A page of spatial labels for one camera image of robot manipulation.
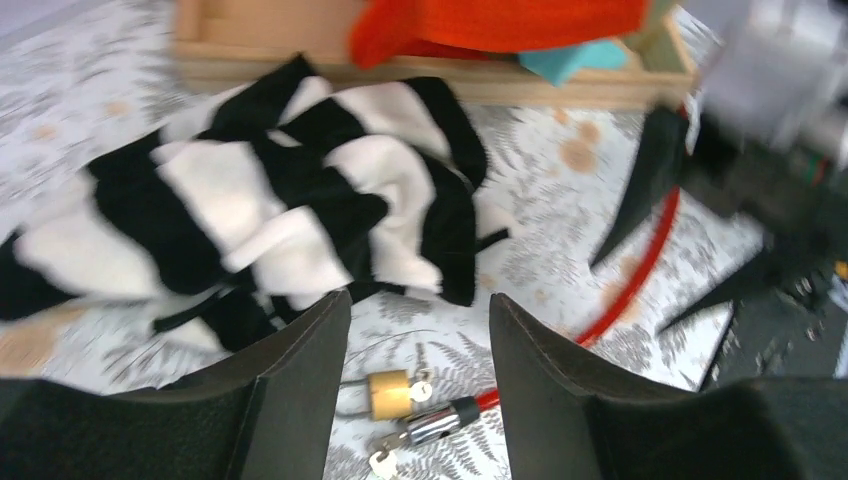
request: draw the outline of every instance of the wooden box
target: wooden box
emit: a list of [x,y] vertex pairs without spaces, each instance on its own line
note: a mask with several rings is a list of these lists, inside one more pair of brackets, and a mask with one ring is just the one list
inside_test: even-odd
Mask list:
[[343,88],[418,75],[446,79],[471,103],[642,109],[682,99],[695,67],[674,20],[623,38],[630,64],[582,69],[554,87],[514,62],[399,57],[362,71],[347,61],[348,32],[367,0],[178,0],[173,50],[189,88],[219,92],[256,79],[297,52]]

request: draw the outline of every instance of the striped cloth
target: striped cloth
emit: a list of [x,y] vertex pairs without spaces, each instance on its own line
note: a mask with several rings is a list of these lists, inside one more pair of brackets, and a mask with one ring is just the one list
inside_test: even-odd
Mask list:
[[444,81],[333,93],[298,56],[88,163],[0,247],[0,318],[151,301],[235,351],[345,287],[467,306],[516,227],[486,168]]

